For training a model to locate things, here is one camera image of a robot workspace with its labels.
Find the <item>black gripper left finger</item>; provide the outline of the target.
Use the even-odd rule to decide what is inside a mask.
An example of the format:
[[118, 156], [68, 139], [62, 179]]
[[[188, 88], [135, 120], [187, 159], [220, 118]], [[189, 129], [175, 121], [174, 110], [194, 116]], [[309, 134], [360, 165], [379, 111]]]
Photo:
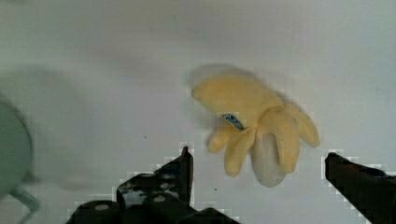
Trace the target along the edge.
[[188, 147], [180, 155], [152, 173], [142, 173], [121, 183], [116, 190], [117, 202], [123, 208], [142, 204], [152, 194], [170, 194], [182, 202], [191, 201], [193, 156]]

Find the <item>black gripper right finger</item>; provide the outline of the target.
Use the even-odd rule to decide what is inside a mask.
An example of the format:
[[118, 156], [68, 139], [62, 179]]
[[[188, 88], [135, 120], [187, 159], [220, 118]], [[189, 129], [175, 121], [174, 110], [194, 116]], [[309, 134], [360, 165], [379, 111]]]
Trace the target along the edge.
[[394, 175], [336, 154], [325, 159], [326, 179], [372, 224], [395, 224]]

